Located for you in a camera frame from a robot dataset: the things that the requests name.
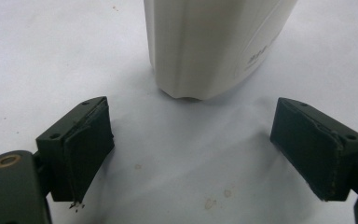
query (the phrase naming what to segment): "stain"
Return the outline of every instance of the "stain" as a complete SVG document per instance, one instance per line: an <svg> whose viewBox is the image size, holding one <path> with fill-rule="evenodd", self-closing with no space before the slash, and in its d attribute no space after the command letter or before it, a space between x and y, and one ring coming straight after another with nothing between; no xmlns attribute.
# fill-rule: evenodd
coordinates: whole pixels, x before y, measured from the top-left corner
<svg viewBox="0 0 358 224"><path fill-rule="evenodd" d="M229 197L231 197L231 195L232 195L231 190L225 189L225 197L229 198Z"/></svg>
<svg viewBox="0 0 358 224"><path fill-rule="evenodd" d="M216 205L216 200L212 200L212 199L207 199L206 202L205 202L205 209L206 210L209 210L211 209L212 207L214 207Z"/></svg>

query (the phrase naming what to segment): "brown spot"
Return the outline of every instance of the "brown spot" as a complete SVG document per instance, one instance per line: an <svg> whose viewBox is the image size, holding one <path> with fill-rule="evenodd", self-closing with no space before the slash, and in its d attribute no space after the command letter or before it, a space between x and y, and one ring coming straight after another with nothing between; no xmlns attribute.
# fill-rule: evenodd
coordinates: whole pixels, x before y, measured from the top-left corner
<svg viewBox="0 0 358 224"><path fill-rule="evenodd" d="M225 197L226 197L226 198L231 197L231 194L232 194L232 193L231 193L231 190L229 190L229 189L226 189L226 190L225 190Z"/></svg>
<svg viewBox="0 0 358 224"><path fill-rule="evenodd" d="M216 200L212 200L212 199L207 199L205 202L205 209L209 210L211 209L214 205L216 205Z"/></svg>

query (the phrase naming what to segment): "white bottle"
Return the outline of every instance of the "white bottle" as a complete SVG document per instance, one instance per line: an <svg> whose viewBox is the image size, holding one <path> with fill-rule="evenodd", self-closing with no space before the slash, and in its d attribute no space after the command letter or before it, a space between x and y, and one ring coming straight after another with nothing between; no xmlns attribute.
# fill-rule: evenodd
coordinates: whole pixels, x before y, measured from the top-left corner
<svg viewBox="0 0 358 224"><path fill-rule="evenodd" d="M296 0L145 0L150 62L174 98L211 98L269 53Z"/></svg>

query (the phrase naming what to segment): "black mechanical part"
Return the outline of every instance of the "black mechanical part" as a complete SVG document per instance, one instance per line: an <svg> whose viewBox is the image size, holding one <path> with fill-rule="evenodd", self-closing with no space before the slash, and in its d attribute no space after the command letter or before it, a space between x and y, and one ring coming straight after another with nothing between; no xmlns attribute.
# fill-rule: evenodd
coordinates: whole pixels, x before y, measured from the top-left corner
<svg viewBox="0 0 358 224"><path fill-rule="evenodd" d="M39 150L34 155L0 155L0 224L51 223L49 192L54 201L82 202L115 146L106 97L76 106L36 143Z"/></svg>
<svg viewBox="0 0 358 224"><path fill-rule="evenodd" d="M324 201L358 193L358 132L299 101L280 98L271 142ZM358 202L355 206L358 223Z"/></svg>

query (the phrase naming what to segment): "white plastic cup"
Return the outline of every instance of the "white plastic cup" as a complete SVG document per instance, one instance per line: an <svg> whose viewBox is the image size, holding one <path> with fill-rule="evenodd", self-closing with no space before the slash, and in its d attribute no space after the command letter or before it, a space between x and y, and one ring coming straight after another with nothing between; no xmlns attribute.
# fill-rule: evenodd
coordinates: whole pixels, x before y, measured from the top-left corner
<svg viewBox="0 0 358 224"><path fill-rule="evenodd" d="M150 62L173 98L209 99L266 58L296 0L144 0Z"/></svg>

